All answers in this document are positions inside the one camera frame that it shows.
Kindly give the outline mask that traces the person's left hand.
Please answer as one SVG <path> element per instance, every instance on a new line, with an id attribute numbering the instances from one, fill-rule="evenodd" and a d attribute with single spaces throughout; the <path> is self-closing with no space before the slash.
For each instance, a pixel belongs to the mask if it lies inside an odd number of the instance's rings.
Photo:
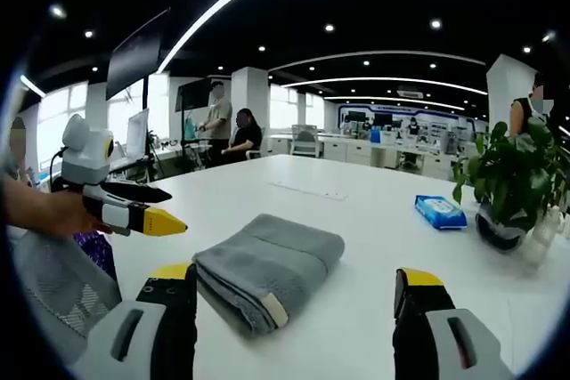
<path id="1" fill-rule="evenodd" d="M 83 197 L 69 191 L 40 194 L 35 228 L 57 237 L 91 231 L 111 233 L 108 225 L 87 212 Z"/>

